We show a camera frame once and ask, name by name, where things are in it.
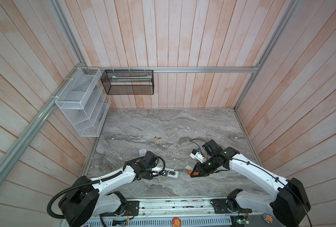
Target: wooden wall panel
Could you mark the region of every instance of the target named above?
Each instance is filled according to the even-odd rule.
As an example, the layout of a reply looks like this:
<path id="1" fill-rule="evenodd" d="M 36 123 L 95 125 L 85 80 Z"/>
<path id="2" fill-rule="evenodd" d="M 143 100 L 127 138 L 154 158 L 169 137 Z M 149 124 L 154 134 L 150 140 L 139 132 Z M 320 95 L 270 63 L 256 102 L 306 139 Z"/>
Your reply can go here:
<path id="1" fill-rule="evenodd" d="M 302 181 L 312 224 L 336 226 L 336 1 L 301 3 L 238 114 L 264 167 Z"/>
<path id="2" fill-rule="evenodd" d="M 290 1 L 59 2 L 88 66 L 119 67 L 256 65 Z M 111 99 L 116 108 L 234 107 L 249 76 L 159 73 L 154 95 Z"/>
<path id="3" fill-rule="evenodd" d="M 76 64 L 48 2 L 0 0 L 0 160 Z M 56 224 L 45 206 L 75 182 L 90 146 L 56 110 L 0 187 L 0 226 Z"/>

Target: wire mesh shelf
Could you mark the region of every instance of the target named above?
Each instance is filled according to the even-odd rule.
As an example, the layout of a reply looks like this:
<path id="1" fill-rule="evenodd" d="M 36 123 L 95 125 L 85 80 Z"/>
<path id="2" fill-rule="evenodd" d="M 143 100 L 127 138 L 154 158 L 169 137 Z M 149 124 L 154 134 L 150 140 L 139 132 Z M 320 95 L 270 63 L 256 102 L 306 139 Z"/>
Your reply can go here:
<path id="1" fill-rule="evenodd" d="M 101 82 L 109 95 L 154 94 L 152 70 L 105 70 Z"/>
<path id="2" fill-rule="evenodd" d="M 57 106 L 60 109 L 84 109 L 100 77 L 98 68 L 79 68 L 56 99 Z"/>
<path id="3" fill-rule="evenodd" d="M 104 87 L 94 89 L 100 77 L 99 69 L 79 69 L 56 100 L 80 136 L 98 137 L 110 107 L 110 100 L 104 102 Z"/>

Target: black cable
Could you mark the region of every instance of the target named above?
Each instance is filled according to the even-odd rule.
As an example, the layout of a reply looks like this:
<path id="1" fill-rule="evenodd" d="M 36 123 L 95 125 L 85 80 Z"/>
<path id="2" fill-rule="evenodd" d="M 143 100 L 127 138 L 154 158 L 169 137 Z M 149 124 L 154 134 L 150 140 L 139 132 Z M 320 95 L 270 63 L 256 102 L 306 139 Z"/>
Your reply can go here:
<path id="1" fill-rule="evenodd" d="M 191 143 L 195 143 L 195 142 L 193 142 L 193 141 L 190 141 Z M 200 148 L 200 145 L 198 145 L 197 143 L 195 143 L 197 146 L 198 146 L 198 148 Z"/>
<path id="2" fill-rule="evenodd" d="M 250 218 L 249 218 L 249 212 L 248 212 L 248 209 L 246 209 L 246 218 L 249 219 L 249 224 L 250 224 Z"/>
<path id="3" fill-rule="evenodd" d="M 238 160 L 238 161 L 241 161 L 241 162 L 244 162 L 244 163 L 246 163 L 246 164 L 248 164 L 248 165 L 255 166 L 256 168 L 261 169 L 261 170 L 263 170 L 264 172 L 266 172 L 267 174 L 269 174 L 272 178 L 276 179 L 279 183 L 283 184 L 279 179 L 275 178 L 274 176 L 272 176 L 270 173 L 268 173 L 266 170 L 260 168 L 259 166 L 253 165 L 253 164 L 251 164 L 250 162 L 245 162 L 245 161 L 240 160 L 240 159 L 236 159 L 236 158 L 232 158 L 232 159 L 234 159 L 234 160 Z M 304 209 L 304 211 L 305 211 L 305 213 L 306 213 L 306 215 L 307 215 L 307 218 L 308 218 L 308 221 L 309 221 L 309 225 L 312 227 L 311 220 L 309 219 L 309 215 L 308 215 L 308 213 L 307 213 L 306 208 L 304 207 L 304 204 L 302 203 L 302 201 L 298 198 L 298 196 L 297 196 L 297 195 L 296 195 L 290 188 L 287 187 L 287 189 L 288 189 L 288 190 L 292 193 L 292 195 L 294 195 L 294 196 L 298 199 L 298 201 L 301 203 L 301 205 L 302 205 L 302 207 L 303 207 L 303 209 Z"/>
<path id="4" fill-rule="evenodd" d="M 162 175 L 163 172 L 164 172 L 164 170 L 166 169 L 166 162 L 164 161 L 164 159 L 163 159 L 162 157 L 160 157 L 160 156 L 157 156 L 157 158 L 159 158 L 160 160 L 162 160 L 162 162 L 163 162 L 163 169 L 160 170 L 159 172 L 157 172 L 157 171 L 152 171 L 152 172 L 151 172 L 151 175 L 152 175 L 153 177 Z"/>
<path id="5" fill-rule="evenodd" d="M 126 210 L 126 217 L 127 217 L 126 221 L 128 221 L 129 220 L 129 212 L 128 212 L 128 209 L 126 209 L 126 207 L 125 207 L 125 210 Z"/>
<path id="6" fill-rule="evenodd" d="M 219 171 L 216 171 L 214 173 L 218 173 L 218 172 L 221 172 L 221 171 L 229 171 L 229 170 L 219 170 Z"/>
<path id="7" fill-rule="evenodd" d="M 102 219 L 102 214 L 100 214 L 100 221 L 103 227 L 107 227 L 104 220 Z"/>
<path id="8" fill-rule="evenodd" d="M 217 205 L 216 205 L 216 204 L 214 205 L 214 204 L 212 203 L 212 201 L 210 201 L 210 204 L 211 204 L 213 207 L 217 207 Z"/>
<path id="9" fill-rule="evenodd" d="M 80 187 L 83 187 L 83 186 L 88 186 L 88 185 L 92 185 L 92 184 L 97 184 L 97 183 L 100 183 L 100 182 L 104 182 L 104 181 L 107 181 L 107 180 L 111 180 L 117 176 L 119 176 L 120 174 L 122 174 L 123 172 L 122 171 L 119 171 L 118 173 L 112 175 L 112 176 L 108 176 L 108 177 L 105 177 L 103 179 L 100 179 L 100 180 L 94 180 L 94 181 L 90 181 L 90 182 L 86 182 L 86 183 L 83 183 L 83 184 L 79 184 L 79 185 L 75 185 L 75 186 L 72 186 L 72 187 L 69 187 L 69 188 L 66 188 L 65 190 L 59 192 L 57 195 L 53 196 L 53 198 L 48 202 L 48 205 L 47 205 L 47 213 L 53 217 L 53 218 L 57 218 L 57 219 L 64 219 L 64 215 L 59 215 L 59 214 L 56 214 L 52 211 L 52 204 L 53 202 L 56 201 L 56 199 L 58 197 L 60 197 L 61 195 L 69 192 L 69 191 L 72 191 L 73 189 L 76 189 L 76 188 L 80 188 Z"/>
<path id="10" fill-rule="evenodd" d="M 236 216 L 236 227 L 238 227 L 238 215 Z"/>
<path id="11" fill-rule="evenodd" d="M 199 138 L 196 138 L 196 139 L 199 139 Z M 190 140 L 191 143 L 195 143 L 195 142 L 193 142 L 192 140 L 195 140 L 195 139 L 191 139 L 191 140 Z M 206 141 L 204 141 L 203 139 L 199 139 L 199 140 L 202 140 L 203 142 L 206 143 Z M 195 143 L 195 144 L 198 146 L 199 149 L 201 149 L 200 145 L 198 145 L 197 143 Z M 206 152 L 206 160 L 208 159 L 207 156 L 208 156 L 208 153 Z"/>
<path id="12" fill-rule="evenodd" d="M 200 138 L 196 138 L 196 139 L 202 140 L 203 142 L 205 142 L 205 143 L 206 143 L 206 141 L 204 141 L 203 139 L 200 139 Z M 195 139 L 191 139 L 191 140 L 195 140 Z"/>
<path id="13" fill-rule="evenodd" d="M 129 207 L 129 210 L 130 210 L 130 214 L 133 216 L 131 219 L 133 219 L 134 218 L 134 214 L 133 214 L 133 212 L 131 211 L 131 208 Z"/>

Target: black motor housing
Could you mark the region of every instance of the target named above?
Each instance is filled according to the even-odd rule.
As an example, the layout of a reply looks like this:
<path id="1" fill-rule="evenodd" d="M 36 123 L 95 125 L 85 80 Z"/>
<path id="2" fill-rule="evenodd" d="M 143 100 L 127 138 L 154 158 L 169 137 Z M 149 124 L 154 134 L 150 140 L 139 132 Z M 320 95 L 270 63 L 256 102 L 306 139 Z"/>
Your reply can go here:
<path id="1" fill-rule="evenodd" d="M 86 176 L 82 176 L 72 186 L 90 181 Z M 70 227 L 80 227 L 91 217 L 98 197 L 98 189 L 92 185 L 75 188 L 62 197 L 58 206 Z"/>
<path id="2" fill-rule="evenodd" d="M 190 175 L 191 177 L 208 176 L 214 173 L 214 171 L 216 171 L 220 166 L 230 169 L 230 160 L 234 155 L 240 153 L 231 147 L 227 147 L 223 150 L 213 139 L 202 145 L 202 147 L 206 150 L 207 154 L 211 156 L 211 158 L 203 163 L 197 162 Z"/>
<path id="3" fill-rule="evenodd" d="M 306 216 L 304 209 L 308 212 L 311 209 L 311 205 L 302 182 L 295 178 L 287 181 L 288 184 L 280 189 L 277 198 L 270 203 L 270 206 L 273 208 L 275 217 L 283 225 L 297 227 Z"/>

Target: small orange object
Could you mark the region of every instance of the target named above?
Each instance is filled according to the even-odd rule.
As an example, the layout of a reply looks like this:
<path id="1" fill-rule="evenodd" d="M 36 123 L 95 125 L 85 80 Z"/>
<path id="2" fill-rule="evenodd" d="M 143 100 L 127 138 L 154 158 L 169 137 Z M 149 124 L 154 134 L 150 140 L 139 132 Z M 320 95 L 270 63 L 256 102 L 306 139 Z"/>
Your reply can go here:
<path id="1" fill-rule="evenodd" d="M 268 224 L 272 224 L 273 223 L 273 217 L 270 214 L 264 214 L 263 215 L 264 221 Z"/>
<path id="2" fill-rule="evenodd" d="M 191 170 L 188 170 L 188 171 L 187 171 L 187 174 L 189 174 L 189 175 L 190 175 L 191 173 L 192 173 L 192 171 L 191 171 Z"/>
<path id="3" fill-rule="evenodd" d="M 173 226 L 173 227 L 181 227 L 181 226 L 182 226 L 182 221 L 181 221 L 181 219 L 179 219 L 179 217 L 175 217 L 175 218 L 172 220 L 172 226 Z"/>

